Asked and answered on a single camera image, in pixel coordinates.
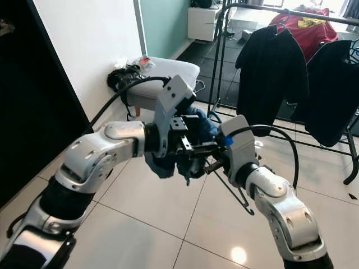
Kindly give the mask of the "white low cabinet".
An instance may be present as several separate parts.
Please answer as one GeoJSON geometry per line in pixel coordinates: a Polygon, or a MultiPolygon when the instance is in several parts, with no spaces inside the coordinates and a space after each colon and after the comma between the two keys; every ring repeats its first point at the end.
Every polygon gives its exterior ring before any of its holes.
{"type": "Polygon", "coordinates": [[[209,8],[188,8],[187,38],[200,41],[214,41],[216,21],[222,5],[216,3],[209,8]]]}

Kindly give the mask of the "clear plastic bag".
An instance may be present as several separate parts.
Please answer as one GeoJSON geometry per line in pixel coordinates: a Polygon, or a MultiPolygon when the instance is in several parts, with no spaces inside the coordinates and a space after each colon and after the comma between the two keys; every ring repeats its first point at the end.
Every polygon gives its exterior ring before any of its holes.
{"type": "Polygon", "coordinates": [[[155,67],[154,62],[150,57],[136,57],[129,59],[128,57],[119,57],[114,64],[115,69],[131,69],[137,72],[148,72],[155,67]]]}

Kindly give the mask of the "grey curtain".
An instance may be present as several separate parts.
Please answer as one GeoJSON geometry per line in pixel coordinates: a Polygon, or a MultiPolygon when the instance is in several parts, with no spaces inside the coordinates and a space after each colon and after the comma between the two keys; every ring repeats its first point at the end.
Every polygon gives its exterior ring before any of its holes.
{"type": "Polygon", "coordinates": [[[343,7],[338,11],[338,16],[359,20],[359,0],[344,0],[343,7]]]}

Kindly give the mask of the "black metal clothes rack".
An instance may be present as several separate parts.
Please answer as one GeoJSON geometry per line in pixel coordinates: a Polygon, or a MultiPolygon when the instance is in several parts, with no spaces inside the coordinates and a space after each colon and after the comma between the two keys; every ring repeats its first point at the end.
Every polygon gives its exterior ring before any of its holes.
{"type": "MultiPolygon", "coordinates": [[[[246,8],[247,10],[263,10],[263,11],[274,11],[276,13],[286,13],[287,15],[297,15],[297,16],[306,16],[310,18],[318,18],[318,20],[325,20],[325,21],[333,21],[336,23],[341,23],[344,25],[351,25],[359,27],[359,20],[354,20],[353,18],[343,18],[343,17],[336,17],[336,16],[326,16],[326,15],[316,15],[315,13],[308,13],[304,11],[295,11],[290,10],[290,8],[278,8],[278,7],[264,7],[264,6],[258,6],[254,4],[249,3],[227,3],[227,0],[223,0],[222,8],[220,10],[219,16],[216,21],[216,29],[215,29],[215,59],[213,63],[213,73],[212,77],[210,79],[210,96],[213,96],[215,91],[219,90],[219,87],[222,85],[221,82],[215,82],[216,79],[218,79],[218,76],[223,73],[223,65],[224,65],[224,58],[225,58],[225,48],[226,48],[226,40],[225,40],[225,33],[228,28],[228,21],[229,16],[227,15],[228,11],[231,10],[231,8],[246,8]]],[[[348,155],[352,159],[352,170],[348,177],[343,181],[343,184],[349,185],[351,184],[357,176],[359,176],[359,151],[357,151],[356,145],[353,140],[353,136],[351,133],[351,129],[353,126],[355,126],[357,123],[359,123],[359,115],[354,118],[351,124],[346,126],[344,128],[343,134],[348,138],[348,141],[344,142],[349,146],[349,152],[344,151],[338,151],[334,149],[330,149],[328,147],[313,145],[310,143],[305,143],[302,141],[296,141],[292,139],[286,131],[289,130],[289,128],[286,128],[284,126],[275,126],[274,130],[279,133],[279,136],[276,136],[274,134],[271,134],[270,137],[277,138],[280,140],[284,140],[289,142],[291,146],[294,147],[294,152],[297,151],[297,144],[301,144],[303,146],[310,146],[315,147],[317,149],[323,149],[327,151],[331,151],[334,153],[339,153],[343,155],[348,155]]]]}

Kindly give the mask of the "blue denim jeans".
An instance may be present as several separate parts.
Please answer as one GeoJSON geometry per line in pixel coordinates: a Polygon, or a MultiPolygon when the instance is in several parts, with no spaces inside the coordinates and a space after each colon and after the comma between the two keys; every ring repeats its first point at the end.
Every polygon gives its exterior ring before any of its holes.
{"type": "MultiPolygon", "coordinates": [[[[198,144],[214,140],[214,137],[218,134],[218,129],[204,110],[190,106],[184,114],[196,115],[199,119],[198,127],[190,129],[189,141],[198,144]]],[[[150,153],[145,154],[145,162],[148,167],[161,179],[172,177],[175,171],[186,180],[200,178],[205,175],[204,164],[206,161],[206,156],[196,158],[182,156],[157,158],[150,153]]]]}

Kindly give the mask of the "black short-sleeved shirt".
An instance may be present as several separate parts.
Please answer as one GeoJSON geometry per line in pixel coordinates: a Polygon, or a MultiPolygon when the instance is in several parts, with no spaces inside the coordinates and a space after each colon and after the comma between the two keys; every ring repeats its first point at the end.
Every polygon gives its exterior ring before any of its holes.
{"type": "Polygon", "coordinates": [[[254,31],[235,63],[240,69],[236,111],[251,125],[271,125],[282,103],[308,99],[306,61],[294,36],[276,25],[254,31]]]}

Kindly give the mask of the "navy blue shirt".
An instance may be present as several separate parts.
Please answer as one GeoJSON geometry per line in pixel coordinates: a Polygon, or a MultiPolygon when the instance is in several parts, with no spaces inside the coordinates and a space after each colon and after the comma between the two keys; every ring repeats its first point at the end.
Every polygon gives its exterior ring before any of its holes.
{"type": "Polygon", "coordinates": [[[325,147],[339,142],[359,108],[359,63],[348,61],[353,41],[326,43],[308,61],[309,97],[291,118],[325,147]]]}

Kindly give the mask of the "yellow cloth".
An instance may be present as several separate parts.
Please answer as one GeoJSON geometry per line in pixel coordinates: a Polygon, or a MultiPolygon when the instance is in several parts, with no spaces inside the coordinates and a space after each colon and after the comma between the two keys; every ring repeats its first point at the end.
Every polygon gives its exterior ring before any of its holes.
{"type": "Polygon", "coordinates": [[[308,17],[302,17],[300,20],[297,21],[297,26],[300,29],[306,29],[314,26],[320,26],[325,24],[325,20],[318,20],[318,18],[308,18],[308,17]]]}

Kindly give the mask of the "tall black cabinet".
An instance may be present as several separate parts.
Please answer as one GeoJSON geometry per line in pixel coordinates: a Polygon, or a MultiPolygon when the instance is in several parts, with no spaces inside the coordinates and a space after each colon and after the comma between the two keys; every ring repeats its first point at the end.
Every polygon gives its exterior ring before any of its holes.
{"type": "Polygon", "coordinates": [[[31,0],[1,0],[0,205],[83,134],[88,119],[31,0]]]}

